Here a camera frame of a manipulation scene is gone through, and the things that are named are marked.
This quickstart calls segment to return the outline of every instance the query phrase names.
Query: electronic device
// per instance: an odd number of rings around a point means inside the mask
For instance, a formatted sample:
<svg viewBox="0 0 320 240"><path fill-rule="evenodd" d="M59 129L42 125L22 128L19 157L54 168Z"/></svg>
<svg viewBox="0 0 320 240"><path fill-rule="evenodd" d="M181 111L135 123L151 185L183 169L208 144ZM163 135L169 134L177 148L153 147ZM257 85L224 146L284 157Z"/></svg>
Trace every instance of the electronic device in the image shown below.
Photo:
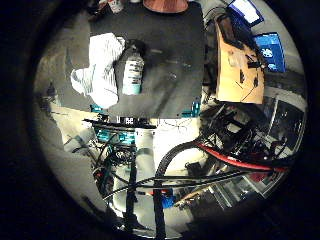
<svg viewBox="0 0 320 240"><path fill-rule="evenodd" d="M253 40L253 34L251 32L250 26L246 24L244 19L242 19L236 14L229 14L229 17L231 20L235 38L238 41L250 47L251 49L254 49L255 42Z"/></svg>
<svg viewBox="0 0 320 240"><path fill-rule="evenodd" d="M255 48L251 28L264 21L257 8L250 0L234 0L228 5L227 13L234 37L251 49Z"/></svg>
<svg viewBox="0 0 320 240"><path fill-rule="evenodd" d="M228 5L227 10L244 19L244 23L250 28L264 21L261 13L250 0L234 0Z"/></svg>
<svg viewBox="0 0 320 240"><path fill-rule="evenodd" d="M262 56L271 72L285 72L283 48L277 33L264 33L254 36Z"/></svg>

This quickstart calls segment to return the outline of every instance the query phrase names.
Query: plastic bottle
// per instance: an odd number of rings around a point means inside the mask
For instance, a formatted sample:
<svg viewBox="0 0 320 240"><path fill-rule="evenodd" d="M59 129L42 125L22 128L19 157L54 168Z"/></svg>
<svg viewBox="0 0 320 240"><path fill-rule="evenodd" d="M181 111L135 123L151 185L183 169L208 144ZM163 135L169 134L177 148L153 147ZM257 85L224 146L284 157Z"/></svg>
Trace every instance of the plastic bottle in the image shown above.
<svg viewBox="0 0 320 240"><path fill-rule="evenodd" d="M126 95L138 95L141 92L141 80L144 61L137 48L133 47L133 53L128 57L123 75L122 93Z"/></svg>

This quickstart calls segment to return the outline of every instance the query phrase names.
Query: white towel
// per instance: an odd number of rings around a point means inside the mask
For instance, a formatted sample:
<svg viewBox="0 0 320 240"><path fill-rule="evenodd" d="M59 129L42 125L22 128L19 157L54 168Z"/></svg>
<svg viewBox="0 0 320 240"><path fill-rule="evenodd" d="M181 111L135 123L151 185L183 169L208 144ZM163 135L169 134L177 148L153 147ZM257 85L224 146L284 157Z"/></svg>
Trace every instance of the white towel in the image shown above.
<svg viewBox="0 0 320 240"><path fill-rule="evenodd" d="M71 72L72 87L80 94L89 95L102 108L109 108L118 102L118 90L113 63L119 59L125 48L125 40L113 33L90 38L89 68Z"/></svg>

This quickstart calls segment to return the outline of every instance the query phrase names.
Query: black table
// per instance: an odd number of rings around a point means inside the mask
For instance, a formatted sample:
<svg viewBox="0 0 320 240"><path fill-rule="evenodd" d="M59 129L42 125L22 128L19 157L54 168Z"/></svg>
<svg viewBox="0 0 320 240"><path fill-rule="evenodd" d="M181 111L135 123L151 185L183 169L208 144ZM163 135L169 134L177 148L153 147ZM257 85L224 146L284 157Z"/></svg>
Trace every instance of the black table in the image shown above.
<svg viewBox="0 0 320 240"><path fill-rule="evenodd" d="M143 118L179 118L200 101L204 74L204 29L198 3L189 3L183 14L153 13L142 4L126 4L125 9L107 15L92 24L92 36L113 32L126 40L146 44L142 92L122 94L126 53L115 66L119 102L105 110L111 116ZM90 111L94 102L70 86L64 88L61 102L65 107Z"/></svg>

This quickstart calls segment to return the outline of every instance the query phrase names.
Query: red hose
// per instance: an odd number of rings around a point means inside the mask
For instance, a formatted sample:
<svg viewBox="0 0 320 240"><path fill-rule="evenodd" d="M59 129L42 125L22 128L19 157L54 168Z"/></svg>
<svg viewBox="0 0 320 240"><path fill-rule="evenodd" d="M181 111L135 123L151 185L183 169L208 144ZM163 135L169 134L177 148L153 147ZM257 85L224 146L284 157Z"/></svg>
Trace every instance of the red hose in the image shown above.
<svg viewBox="0 0 320 240"><path fill-rule="evenodd" d="M235 158L231 158L228 156L225 156L215 150L213 150L210 147L207 147L201 143L196 143L196 145L201 148L202 150L204 150L205 152L215 156L216 158L218 158L219 160L226 162L232 166L235 167L241 167L241 168L250 168L250 169L256 169L256 170L263 170L263 171L275 171L275 172L286 172L287 168L272 168L269 166L263 166L263 165L258 165L258 164L252 164L252 163L245 163L245 162L240 162L239 160L235 159Z"/></svg>

